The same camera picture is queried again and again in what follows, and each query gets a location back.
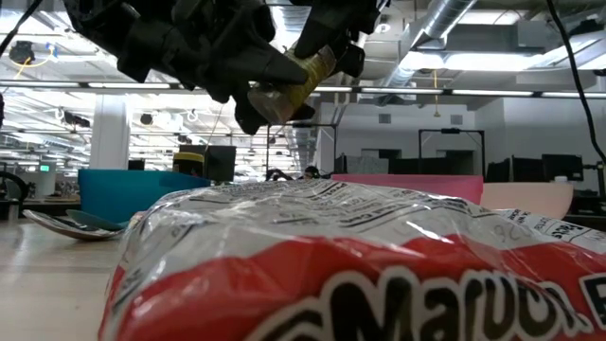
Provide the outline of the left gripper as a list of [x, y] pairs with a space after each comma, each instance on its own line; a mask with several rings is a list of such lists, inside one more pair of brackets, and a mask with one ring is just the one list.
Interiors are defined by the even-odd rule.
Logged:
[[[235, 119], [248, 135], [269, 121], [246, 97], [250, 81], [299, 85], [308, 73], [269, 42], [275, 35], [263, 0], [177, 0], [167, 19], [141, 14], [126, 35], [117, 68], [142, 82], [151, 70], [191, 90], [200, 87], [219, 102], [236, 101]], [[311, 119], [302, 104], [288, 121]]]

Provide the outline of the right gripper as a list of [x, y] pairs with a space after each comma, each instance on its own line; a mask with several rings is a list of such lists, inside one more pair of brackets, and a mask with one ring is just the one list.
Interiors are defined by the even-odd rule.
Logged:
[[370, 35], [391, 0], [292, 0], [310, 12], [298, 38], [294, 55], [307, 59], [330, 43], [331, 47], [357, 42], [361, 33]]

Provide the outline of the translucent orange plastic bowl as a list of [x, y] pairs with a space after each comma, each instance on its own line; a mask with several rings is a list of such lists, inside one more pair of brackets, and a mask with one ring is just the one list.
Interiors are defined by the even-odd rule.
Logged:
[[566, 183], [487, 183], [480, 204], [489, 209], [520, 209], [561, 220], [573, 196], [573, 186]]

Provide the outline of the large black monitor back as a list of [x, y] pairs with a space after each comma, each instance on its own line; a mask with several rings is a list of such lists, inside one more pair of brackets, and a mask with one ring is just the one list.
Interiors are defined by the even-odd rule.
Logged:
[[205, 178], [215, 182], [234, 180], [237, 148], [221, 145], [181, 145], [179, 152], [198, 153], [205, 158]]

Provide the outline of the white pillar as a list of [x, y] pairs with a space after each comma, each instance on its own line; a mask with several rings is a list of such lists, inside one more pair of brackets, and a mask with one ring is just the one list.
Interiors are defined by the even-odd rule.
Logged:
[[90, 169], [128, 169], [131, 123], [125, 95], [96, 95]]

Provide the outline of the blue rectangular plastic bin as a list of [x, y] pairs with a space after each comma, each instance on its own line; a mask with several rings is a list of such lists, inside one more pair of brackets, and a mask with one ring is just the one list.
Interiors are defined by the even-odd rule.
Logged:
[[159, 170], [79, 170], [80, 208], [112, 223], [129, 220], [166, 194], [210, 186], [210, 181]]

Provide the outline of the red ramen packet silver back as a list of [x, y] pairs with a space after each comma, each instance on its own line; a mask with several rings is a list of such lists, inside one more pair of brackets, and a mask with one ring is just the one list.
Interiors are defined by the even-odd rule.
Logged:
[[332, 180], [165, 195], [99, 341], [606, 341], [606, 233]]

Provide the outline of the red rectangular plastic tray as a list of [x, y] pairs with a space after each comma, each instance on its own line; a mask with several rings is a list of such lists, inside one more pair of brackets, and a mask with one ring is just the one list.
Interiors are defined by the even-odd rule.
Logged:
[[331, 179], [459, 197], [478, 205], [484, 189], [483, 177], [479, 175], [334, 174]]

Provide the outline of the silver metal spoon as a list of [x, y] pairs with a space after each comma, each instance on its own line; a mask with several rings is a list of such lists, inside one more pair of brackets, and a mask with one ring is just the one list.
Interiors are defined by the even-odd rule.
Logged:
[[60, 217], [54, 217], [42, 212], [24, 209], [23, 214], [35, 224], [50, 231], [85, 242], [97, 242], [110, 240], [121, 236], [124, 230], [107, 231], [86, 224], [78, 224]]

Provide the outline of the black computer monitor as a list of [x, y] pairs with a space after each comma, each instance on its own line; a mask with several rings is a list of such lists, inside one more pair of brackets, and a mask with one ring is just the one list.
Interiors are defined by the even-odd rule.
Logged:
[[511, 174], [513, 182], [544, 182], [544, 163], [542, 159], [511, 157]]
[[582, 182], [582, 157], [573, 154], [543, 154], [544, 177], [552, 181], [558, 176], [565, 176], [568, 181]]
[[509, 158], [488, 164], [486, 183], [506, 183], [510, 180], [511, 162]]

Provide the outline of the black round chair back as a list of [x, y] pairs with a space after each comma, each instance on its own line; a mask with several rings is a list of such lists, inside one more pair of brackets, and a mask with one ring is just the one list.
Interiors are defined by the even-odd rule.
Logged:
[[0, 222], [14, 221], [22, 216], [30, 185], [19, 176], [0, 170]]

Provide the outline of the corrugated silver ventilation duct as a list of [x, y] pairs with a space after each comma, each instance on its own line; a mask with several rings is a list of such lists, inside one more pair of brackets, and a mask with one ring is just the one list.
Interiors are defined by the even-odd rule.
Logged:
[[295, 123], [283, 129], [290, 156], [299, 172], [315, 165], [318, 127], [307, 123]]

